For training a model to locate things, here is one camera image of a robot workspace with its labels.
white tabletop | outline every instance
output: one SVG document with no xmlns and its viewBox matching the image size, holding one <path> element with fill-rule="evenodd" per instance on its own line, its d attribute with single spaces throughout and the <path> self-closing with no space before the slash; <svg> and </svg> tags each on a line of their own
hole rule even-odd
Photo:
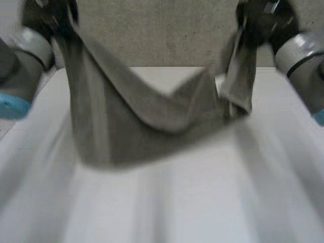
<svg viewBox="0 0 324 243">
<path fill-rule="evenodd" d="M 135 69 L 165 93 L 194 70 Z M 323 242 L 322 128 L 273 68 L 258 69 L 253 103 L 151 165 L 96 171 L 79 162 L 58 71 L 0 141 L 0 242 Z"/>
</svg>

gray cloth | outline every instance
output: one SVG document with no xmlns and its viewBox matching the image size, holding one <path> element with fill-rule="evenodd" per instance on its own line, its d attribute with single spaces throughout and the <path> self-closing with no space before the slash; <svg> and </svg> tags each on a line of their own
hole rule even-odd
<svg viewBox="0 0 324 243">
<path fill-rule="evenodd" d="M 225 49 L 222 66 L 206 67 L 164 96 L 74 30 L 74 37 L 57 42 L 69 79 L 74 141 L 87 165 L 122 169 L 152 161 L 251 112 L 256 50 L 239 47 L 241 32 Z M 227 70 L 217 91 L 215 76 Z"/>
</svg>

